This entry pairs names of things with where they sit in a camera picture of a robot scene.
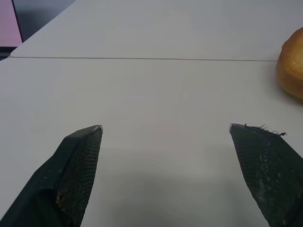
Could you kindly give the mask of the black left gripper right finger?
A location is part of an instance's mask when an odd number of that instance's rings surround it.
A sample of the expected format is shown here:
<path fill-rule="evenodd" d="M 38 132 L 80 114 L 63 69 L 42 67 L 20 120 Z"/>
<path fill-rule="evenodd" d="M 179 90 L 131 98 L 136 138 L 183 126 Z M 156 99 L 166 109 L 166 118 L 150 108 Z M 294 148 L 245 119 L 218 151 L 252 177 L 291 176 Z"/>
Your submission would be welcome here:
<path fill-rule="evenodd" d="M 232 123 L 229 133 L 246 185 L 271 227 L 303 225 L 303 159 L 286 133 Z"/>

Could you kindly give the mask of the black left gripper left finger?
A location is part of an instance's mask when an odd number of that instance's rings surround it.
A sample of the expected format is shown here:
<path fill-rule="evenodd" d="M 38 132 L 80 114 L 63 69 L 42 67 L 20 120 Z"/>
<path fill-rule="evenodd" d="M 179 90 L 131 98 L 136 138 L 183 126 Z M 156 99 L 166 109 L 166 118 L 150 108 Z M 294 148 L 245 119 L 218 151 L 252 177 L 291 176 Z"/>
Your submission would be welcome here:
<path fill-rule="evenodd" d="M 0 221 L 2 227 L 79 227 L 95 180 L 103 128 L 66 136 L 31 176 Z"/>

